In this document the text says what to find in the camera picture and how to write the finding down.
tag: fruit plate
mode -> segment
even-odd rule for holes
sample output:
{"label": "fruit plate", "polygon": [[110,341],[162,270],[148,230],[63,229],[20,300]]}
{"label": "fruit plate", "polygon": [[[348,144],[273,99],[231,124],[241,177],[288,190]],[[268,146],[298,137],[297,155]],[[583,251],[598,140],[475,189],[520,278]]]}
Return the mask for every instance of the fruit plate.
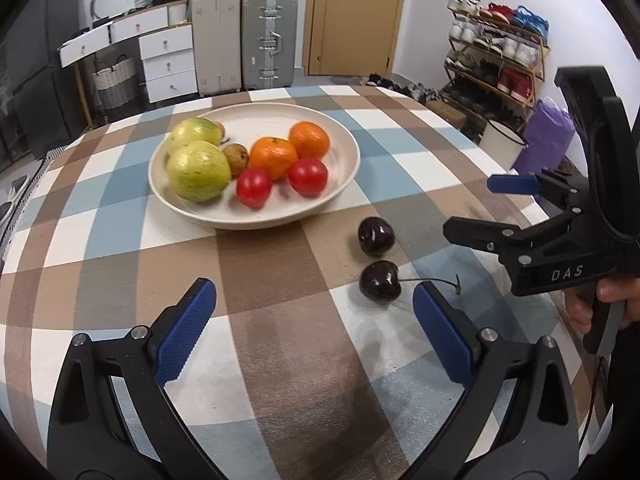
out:
{"label": "fruit plate", "polygon": [[341,193],[360,167],[360,149],[350,131],[335,119],[309,108],[284,103],[248,103],[212,110],[200,117],[222,123],[230,142],[243,144],[248,150],[260,137],[287,139],[289,129],[300,121],[318,124],[331,140],[329,152],[322,158],[329,170],[329,180],[320,196],[303,197],[284,179],[273,183],[271,195],[260,209],[250,209],[238,200],[235,179],[221,196],[208,202],[193,203],[178,197],[166,174],[168,153],[164,140],[149,163],[152,191],[175,212],[219,229],[264,229],[299,220],[318,211]]}

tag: wooden door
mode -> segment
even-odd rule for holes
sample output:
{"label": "wooden door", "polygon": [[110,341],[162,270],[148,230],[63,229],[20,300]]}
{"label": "wooden door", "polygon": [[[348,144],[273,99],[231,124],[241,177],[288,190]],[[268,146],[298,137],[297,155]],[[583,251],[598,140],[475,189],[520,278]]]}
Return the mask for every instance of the wooden door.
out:
{"label": "wooden door", "polygon": [[387,75],[401,0],[313,0],[308,73]]}

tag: tablecloth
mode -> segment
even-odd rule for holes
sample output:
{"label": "tablecloth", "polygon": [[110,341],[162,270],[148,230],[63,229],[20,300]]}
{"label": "tablecloth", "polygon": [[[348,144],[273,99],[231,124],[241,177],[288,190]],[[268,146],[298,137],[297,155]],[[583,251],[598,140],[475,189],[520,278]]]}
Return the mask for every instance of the tablecloth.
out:
{"label": "tablecloth", "polygon": [[[253,232],[189,222],[151,193],[150,156],[180,120],[258,101],[319,110],[344,124],[362,152],[350,186],[319,214]],[[412,285],[389,306],[366,300],[372,258],[356,230],[382,216],[398,243],[386,256],[401,277],[459,274],[442,291],[478,327],[558,341],[579,421],[588,381],[572,334],[548,295],[515,298],[493,254],[450,246],[450,216],[521,226],[546,218],[531,197],[493,195],[503,170],[415,101],[368,86],[268,89],[161,108],[90,131],[44,174],[23,211],[0,280],[0,408],[46,461],[47,424],[74,333],[124,335],[151,324],[195,278],[215,282],[218,304],[180,378],[166,391],[205,451],[231,479],[396,479],[462,393],[412,314]],[[476,452],[504,415],[506,384]],[[122,380],[123,412],[145,437]]]}

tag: cherry tomato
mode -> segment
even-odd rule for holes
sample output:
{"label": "cherry tomato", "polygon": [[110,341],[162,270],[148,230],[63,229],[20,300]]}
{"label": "cherry tomato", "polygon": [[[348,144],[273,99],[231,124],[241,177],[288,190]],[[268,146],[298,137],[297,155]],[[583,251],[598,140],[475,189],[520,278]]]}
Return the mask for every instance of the cherry tomato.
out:
{"label": "cherry tomato", "polygon": [[301,158],[289,170],[289,183],[302,196],[318,196],[326,186],[329,172],[316,158]]}
{"label": "cherry tomato", "polygon": [[236,195],[245,206],[259,208],[271,193],[271,179],[264,168],[246,168],[238,176]]}

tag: orange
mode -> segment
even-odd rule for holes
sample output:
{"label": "orange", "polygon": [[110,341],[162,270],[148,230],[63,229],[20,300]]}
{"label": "orange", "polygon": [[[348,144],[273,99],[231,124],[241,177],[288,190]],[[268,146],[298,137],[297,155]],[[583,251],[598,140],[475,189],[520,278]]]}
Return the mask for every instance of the orange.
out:
{"label": "orange", "polygon": [[322,158],[329,151],[329,136],[320,126],[303,122],[294,124],[289,131],[289,140],[298,150],[300,158]]}
{"label": "orange", "polygon": [[296,147],[286,139],[263,137],[255,141],[249,154],[249,164],[264,168],[272,180],[287,176],[287,171],[298,160]]}

